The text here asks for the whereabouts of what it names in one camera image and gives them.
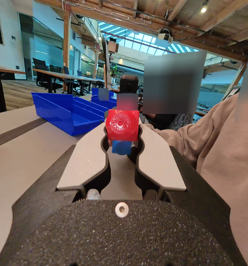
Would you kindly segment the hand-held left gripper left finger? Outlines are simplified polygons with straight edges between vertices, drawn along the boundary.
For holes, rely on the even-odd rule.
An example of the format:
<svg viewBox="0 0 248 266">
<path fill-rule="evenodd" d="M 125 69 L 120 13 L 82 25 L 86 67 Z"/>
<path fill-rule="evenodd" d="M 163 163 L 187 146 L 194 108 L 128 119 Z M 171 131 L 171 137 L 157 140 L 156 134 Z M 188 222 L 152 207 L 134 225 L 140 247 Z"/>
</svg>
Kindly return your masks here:
<svg viewBox="0 0 248 266">
<path fill-rule="evenodd" d="M 77 142 L 56 188 L 102 191 L 111 180 L 108 149 L 105 124 L 100 124 Z"/>
</svg>

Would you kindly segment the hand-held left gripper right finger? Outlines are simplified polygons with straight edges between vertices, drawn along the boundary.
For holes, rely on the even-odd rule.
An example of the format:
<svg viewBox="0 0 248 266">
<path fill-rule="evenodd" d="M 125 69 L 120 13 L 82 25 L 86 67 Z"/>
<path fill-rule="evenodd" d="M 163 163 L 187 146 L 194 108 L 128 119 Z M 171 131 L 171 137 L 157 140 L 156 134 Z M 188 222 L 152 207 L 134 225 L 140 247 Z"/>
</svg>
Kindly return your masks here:
<svg viewBox="0 0 248 266">
<path fill-rule="evenodd" d="M 186 185 L 169 144 L 144 124 L 139 125 L 135 183 L 143 193 L 185 191 Z"/>
</svg>

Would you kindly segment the blue two-stud building block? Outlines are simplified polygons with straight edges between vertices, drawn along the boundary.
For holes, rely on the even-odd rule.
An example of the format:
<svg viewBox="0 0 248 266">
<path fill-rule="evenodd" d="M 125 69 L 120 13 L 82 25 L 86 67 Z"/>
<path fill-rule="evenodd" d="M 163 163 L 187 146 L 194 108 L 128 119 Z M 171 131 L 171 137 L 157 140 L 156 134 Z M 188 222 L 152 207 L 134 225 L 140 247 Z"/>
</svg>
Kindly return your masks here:
<svg viewBox="0 0 248 266">
<path fill-rule="evenodd" d="M 132 141 L 112 141 L 112 153 L 118 155 L 130 155 Z"/>
</svg>

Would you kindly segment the red toy building block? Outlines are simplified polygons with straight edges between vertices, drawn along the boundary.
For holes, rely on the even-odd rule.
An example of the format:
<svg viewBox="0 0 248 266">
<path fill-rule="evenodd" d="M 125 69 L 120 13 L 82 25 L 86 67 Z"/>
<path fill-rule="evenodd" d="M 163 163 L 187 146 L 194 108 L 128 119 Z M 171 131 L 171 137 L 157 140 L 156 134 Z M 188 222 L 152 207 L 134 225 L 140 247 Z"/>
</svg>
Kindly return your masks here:
<svg viewBox="0 0 248 266">
<path fill-rule="evenodd" d="M 138 110 L 123 111 L 110 109 L 105 122 L 108 140 L 132 142 L 138 140 Z"/>
</svg>

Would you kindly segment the blue plastic storage bin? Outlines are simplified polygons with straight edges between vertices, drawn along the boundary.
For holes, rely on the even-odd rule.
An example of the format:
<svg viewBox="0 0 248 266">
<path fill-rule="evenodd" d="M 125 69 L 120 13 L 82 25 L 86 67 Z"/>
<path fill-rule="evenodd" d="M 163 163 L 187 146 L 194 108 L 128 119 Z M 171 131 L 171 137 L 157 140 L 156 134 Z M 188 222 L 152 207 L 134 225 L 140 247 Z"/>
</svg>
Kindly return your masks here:
<svg viewBox="0 0 248 266">
<path fill-rule="evenodd" d="M 99 88 L 92 88 L 92 96 L 98 95 L 99 94 Z M 109 91 L 109 98 L 114 98 L 114 93 L 113 91 Z"/>
<path fill-rule="evenodd" d="M 98 95 L 91 97 L 91 102 L 103 106 L 107 109 L 114 109 L 117 106 L 117 100 L 114 98 L 109 98 L 107 101 L 100 101 Z"/>
<path fill-rule="evenodd" d="M 32 92 L 36 114 L 71 136 L 89 132 L 105 121 L 109 109 L 80 97 Z"/>
</svg>

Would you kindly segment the person's right forearm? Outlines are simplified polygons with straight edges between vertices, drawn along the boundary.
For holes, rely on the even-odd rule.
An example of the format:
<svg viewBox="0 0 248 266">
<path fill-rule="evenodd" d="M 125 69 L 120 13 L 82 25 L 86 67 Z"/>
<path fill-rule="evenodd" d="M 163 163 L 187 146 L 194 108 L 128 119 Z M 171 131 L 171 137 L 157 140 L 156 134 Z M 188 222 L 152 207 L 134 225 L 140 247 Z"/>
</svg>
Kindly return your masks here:
<svg viewBox="0 0 248 266">
<path fill-rule="evenodd" d="M 206 176 L 248 176 L 248 123 L 235 120 L 239 93 L 216 104 L 195 124 L 178 131 L 141 125 L 161 136 Z"/>
</svg>

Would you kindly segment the white ceiling device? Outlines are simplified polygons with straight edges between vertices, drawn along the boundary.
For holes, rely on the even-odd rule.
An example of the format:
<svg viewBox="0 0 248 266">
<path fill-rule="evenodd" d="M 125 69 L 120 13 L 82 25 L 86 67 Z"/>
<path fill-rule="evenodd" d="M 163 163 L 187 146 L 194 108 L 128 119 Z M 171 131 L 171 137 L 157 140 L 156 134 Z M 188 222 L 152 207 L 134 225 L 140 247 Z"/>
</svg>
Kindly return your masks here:
<svg viewBox="0 0 248 266">
<path fill-rule="evenodd" d="M 171 30 L 168 28 L 162 28 L 157 36 L 157 39 L 172 42 L 174 38 Z"/>
</svg>

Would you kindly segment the wooden office desk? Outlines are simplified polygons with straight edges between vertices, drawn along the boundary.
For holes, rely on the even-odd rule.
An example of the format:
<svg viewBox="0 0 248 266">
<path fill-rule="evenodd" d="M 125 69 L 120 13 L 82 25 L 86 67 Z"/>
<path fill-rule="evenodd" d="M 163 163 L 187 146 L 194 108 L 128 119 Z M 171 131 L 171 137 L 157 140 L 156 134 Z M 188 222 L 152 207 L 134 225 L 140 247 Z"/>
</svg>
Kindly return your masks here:
<svg viewBox="0 0 248 266">
<path fill-rule="evenodd" d="M 83 95 L 83 85 L 82 83 L 87 83 L 89 85 L 89 90 L 90 90 L 90 85 L 92 82 L 101 82 L 105 83 L 104 80 L 100 79 L 95 79 L 95 78 L 88 78 L 85 76 L 77 76 L 77 75 L 68 75 L 68 74 L 63 74 L 63 73 L 57 73 L 57 72 L 51 72 L 51 71 L 46 71 L 46 70 L 41 70 L 41 69 L 34 69 L 33 71 L 37 72 L 37 78 L 36 78 L 36 84 L 39 85 L 40 87 L 43 87 L 43 85 L 47 85 L 47 91 L 48 93 L 53 93 L 54 88 L 53 88 L 53 82 L 52 79 L 58 78 L 61 82 L 63 82 L 67 86 L 67 94 L 73 94 L 73 84 L 76 83 L 77 81 L 80 81 L 80 93 L 78 95 Z"/>
<path fill-rule="evenodd" d="M 3 92 L 2 80 L 14 81 L 15 74 L 25 75 L 25 72 L 20 71 L 19 69 L 10 69 L 10 68 L 4 68 L 0 66 L 0 112 L 7 111 L 4 92 Z"/>
</svg>

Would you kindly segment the person's beige sweater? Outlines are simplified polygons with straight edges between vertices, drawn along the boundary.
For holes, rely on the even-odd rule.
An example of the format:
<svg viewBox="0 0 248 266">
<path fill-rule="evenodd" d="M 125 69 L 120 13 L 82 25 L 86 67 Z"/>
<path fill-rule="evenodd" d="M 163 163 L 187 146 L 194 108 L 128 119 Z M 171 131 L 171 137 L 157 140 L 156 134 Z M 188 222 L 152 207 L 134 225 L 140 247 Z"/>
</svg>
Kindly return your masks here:
<svg viewBox="0 0 248 266">
<path fill-rule="evenodd" d="M 248 125 L 228 125 L 196 169 L 230 206 L 232 233 L 248 264 Z"/>
</svg>

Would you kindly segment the black office chair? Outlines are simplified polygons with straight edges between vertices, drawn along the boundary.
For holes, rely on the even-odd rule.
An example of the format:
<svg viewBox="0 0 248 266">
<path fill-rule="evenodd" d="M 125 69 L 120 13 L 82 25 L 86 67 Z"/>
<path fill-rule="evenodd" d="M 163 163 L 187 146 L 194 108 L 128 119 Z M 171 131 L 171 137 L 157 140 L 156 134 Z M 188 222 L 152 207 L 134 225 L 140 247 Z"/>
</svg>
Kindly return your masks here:
<svg viewBox="0 0 248 266">
<path fill-rule="evenodd" d="M 33 62 L 37 70 L 49 71 L 45 61 L 33 58 Z M 56 83 L 57 77 L 39 71 L 36 72 L 36 85 L 45 88 L 48 93 L 56 93 L 56 90 L 63 88 L 63 85 Z"/>
</svg>

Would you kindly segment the wooden post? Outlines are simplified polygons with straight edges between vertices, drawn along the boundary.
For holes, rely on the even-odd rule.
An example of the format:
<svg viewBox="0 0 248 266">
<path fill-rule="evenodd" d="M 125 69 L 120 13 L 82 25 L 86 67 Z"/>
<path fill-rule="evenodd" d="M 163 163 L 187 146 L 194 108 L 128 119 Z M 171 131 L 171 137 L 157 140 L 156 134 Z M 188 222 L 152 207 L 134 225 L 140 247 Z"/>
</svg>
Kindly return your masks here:
<svg viewBox="0 0 248 266">
<path fill-rule="evenodd" d="M 62 3 L 63 7 L 63 66 L 69 68 L 69 53 L 70 53 L 70 33 L 71 33 L 71 8 L 70 5 Z"/>
</svg>

